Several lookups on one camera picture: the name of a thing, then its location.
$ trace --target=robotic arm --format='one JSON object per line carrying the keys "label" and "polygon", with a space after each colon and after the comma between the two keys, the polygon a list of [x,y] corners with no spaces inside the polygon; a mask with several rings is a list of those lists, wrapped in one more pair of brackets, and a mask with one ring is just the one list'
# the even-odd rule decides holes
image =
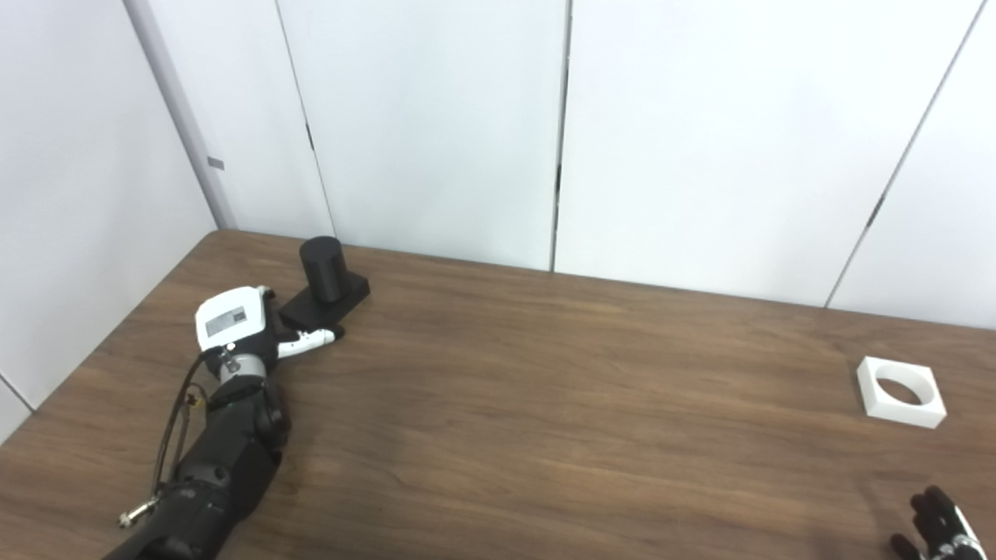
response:
{"label": "robotic arm", "polygon": [[[197,310],[202,352],[166,426],[152,497],[123,514],[120,526],[146,520],[105,560],[213,560],[235,525],[259,505],[291,430],[283,394],[271,377],[278,361],[340,339],[339,320],[370,292],[366,279],[346,271],[336,239],[307,241],[301,257],[310,290],[280,312],[297,332],[277,335],[270,310],[274,293],[266,286],[229,290]],[[160,481],[172,425],[201,363],[219,382],[206,400],[204,431]]]}

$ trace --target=white robotic hand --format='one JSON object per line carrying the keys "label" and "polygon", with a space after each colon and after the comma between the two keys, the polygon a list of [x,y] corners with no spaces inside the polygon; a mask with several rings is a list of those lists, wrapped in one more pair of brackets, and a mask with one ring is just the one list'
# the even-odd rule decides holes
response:
{"label": "white robotic hand", "polygon": [[916,512],[913,525],[923,537],[927,552],[920,552],[904,535],[895,534],[889,543],[901,560],[986,560],[968,520],[943,490],[930,486],[909,503]]}

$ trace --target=white block with hole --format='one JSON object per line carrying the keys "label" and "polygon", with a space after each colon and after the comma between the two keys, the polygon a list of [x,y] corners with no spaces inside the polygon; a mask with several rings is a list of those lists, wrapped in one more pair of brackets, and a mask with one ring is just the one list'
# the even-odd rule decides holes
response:
{"label": "white block with hole", "polygon": [[[920,404],[911,405],[894,398],[885,392],[878,380],[889,380],[906,387],[913,391]],[[937,381],[927,366],[868,356],[858,366],[858,382],[865,400],[865,412],[870,417],[937,427],[947,416]]]}

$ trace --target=wood grain surface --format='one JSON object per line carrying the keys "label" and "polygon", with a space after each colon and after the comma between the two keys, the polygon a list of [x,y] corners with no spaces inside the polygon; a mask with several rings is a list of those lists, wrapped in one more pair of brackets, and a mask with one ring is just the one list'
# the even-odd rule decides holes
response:
{"label": "wood grain surface", "polygon": [[[213,233],[0,447],[0,558],[101,558],[240,285],[300,240]],[[996,333],[349,247],[372,296],[286,361],[294,431],[221,558],[888,558],[947,489],[996,546]],[[866,418],[865,355],[926,364],[937,430]],[[205,384],[210,379],[198,375]]]}

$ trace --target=robotic hand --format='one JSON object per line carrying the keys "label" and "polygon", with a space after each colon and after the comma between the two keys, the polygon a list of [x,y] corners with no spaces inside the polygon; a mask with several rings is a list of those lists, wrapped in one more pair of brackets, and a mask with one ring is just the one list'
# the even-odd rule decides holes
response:
{"label": "robotic hand", "polygon": [[901,560],[986,560],[971,525],[943,490],[930,486],[909,503],[916,512],[913,525],[926,542],[927,553],[904,535],[895,534],[889,542]]}
{"label": "robotic hand", "polygon": [[[166,423],[151,499],[123,514],[119,525],[146,520],[105,560],[212,560],[235,525],[262,500],[291,430],[283,394],[271,379],[278,360],[340,339],[344,331],[339,321],[370,293],[367,279],[347,269],[334,237],[306,241],[301,260],[309,287],[280,310],[284,325],[297,332],[277,335],[270,310],[274,294],[266,286],[229,290],[197,310],[201,353]],[[201,364],[219,385],[210,398],[201,390],[207,408],[204,431],[180,458],[184,402]],[[181,411],[174,465],[162,481],[163,460]]]}

